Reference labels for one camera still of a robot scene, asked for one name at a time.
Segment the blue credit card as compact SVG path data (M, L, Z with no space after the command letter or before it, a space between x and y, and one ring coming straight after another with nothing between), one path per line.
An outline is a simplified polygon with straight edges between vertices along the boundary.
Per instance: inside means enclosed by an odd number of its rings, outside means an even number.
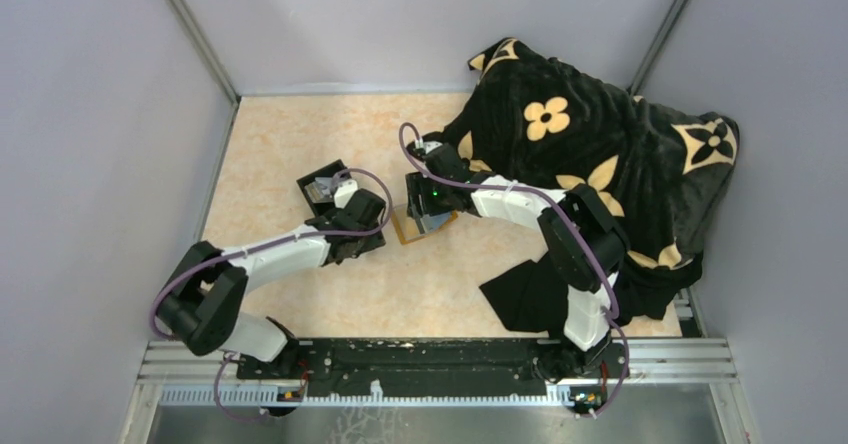
M446 212L437 215L426 214L416 219L416 227L421 235L428 235L450 224L456 217L457 214L455 212Z

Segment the white card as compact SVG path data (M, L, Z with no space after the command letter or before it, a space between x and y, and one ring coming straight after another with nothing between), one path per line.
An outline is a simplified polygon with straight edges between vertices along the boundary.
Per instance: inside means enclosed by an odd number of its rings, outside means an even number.
M333 190L339 180L334 177L315 177L305 189L311 202L326 204L333 202Z

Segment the black plastic box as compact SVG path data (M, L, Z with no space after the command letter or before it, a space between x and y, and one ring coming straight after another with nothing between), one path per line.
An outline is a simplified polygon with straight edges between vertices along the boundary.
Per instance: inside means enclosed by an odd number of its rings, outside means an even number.
M296 180L312 214L317 217L335 207L332 191L334 177L345 170L347 166L341 159L313 171Z

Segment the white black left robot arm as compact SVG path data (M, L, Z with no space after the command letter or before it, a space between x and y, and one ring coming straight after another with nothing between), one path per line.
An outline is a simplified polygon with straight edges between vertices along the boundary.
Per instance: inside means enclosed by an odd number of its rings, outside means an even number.
M152 322L163 324L195 356L229 351L260 362L277 378L288 377L303 358L299 340L276 319L244 311L244 298L291 274L381 247L386 209L382 197L359 189L343 206L276 238L241 248L199 241L155 298Z

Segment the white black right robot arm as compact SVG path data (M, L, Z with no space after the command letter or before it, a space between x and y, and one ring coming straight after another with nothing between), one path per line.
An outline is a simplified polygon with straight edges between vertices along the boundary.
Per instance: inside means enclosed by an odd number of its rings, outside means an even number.
M546 252L485 282L480 290L503 326L545 332L559 342L554 365L590 375L610 342L617 315L613 287L627 237L586 184L570 191L541 189L488 171L473 171L455 147L416 139L406 146L416 172L407 175L414 217L462 212L541 233Z

